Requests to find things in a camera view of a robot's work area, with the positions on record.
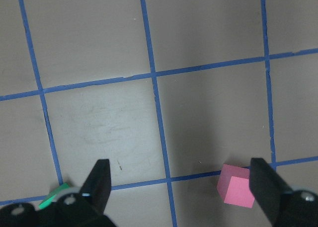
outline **tile floor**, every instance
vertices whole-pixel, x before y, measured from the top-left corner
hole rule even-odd
[[[317,0],[0,0],[0,206],[109,158],[120,226],[270,226],[223,204],[261,156],[318,191]]]

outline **pink block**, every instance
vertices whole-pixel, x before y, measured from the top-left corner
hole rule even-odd
[[[224,203],[252,208],[255,198],[248,183],[248,169],[224,164],[217,189]]]

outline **screw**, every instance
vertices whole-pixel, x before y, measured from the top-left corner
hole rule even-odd
[[[71,205],[76,201],[76,198],[73,196],[73,194],[71,196],[68,196],[67,198],[65,198],[64,200],[64,204],[66,205]]]
[[[18,215],[21,215],[23,212],[24,212],[24,207],[20,204],[17,208],[14,208],[11,211],[11,214],[13,216],[18,216]]]
[[[312,193],[303,191],[300,195],[305,201],[314,201],[315,197],[312,195]]]

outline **scratch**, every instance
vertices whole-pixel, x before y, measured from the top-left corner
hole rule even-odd
[[[122,170],[123,170],[123,168],[121,167],[121,165],[120,165],[120,163],[119,163],[119,161],[118,161],[118,160],[117,160],[117,163],[118,163],[118,165],[119,165],[120,170],[122,171]]]

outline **cube side face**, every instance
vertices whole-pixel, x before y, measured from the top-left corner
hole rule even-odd
[[[254,200],[249,189],[249,179],[232,176],[224,203],[252,208]]]
[[[221,196],[221,198],[223,199],[223,201],[225,200],[227,191],[228,191],[228,187],[230,184],[230,180],[232,177],[232,168],[233,166],[224,164],[222,166],[222,170],[221,170],[221,174],[220,174],[220,178],[218,181],[218,185],[217,185],[217,190]]]

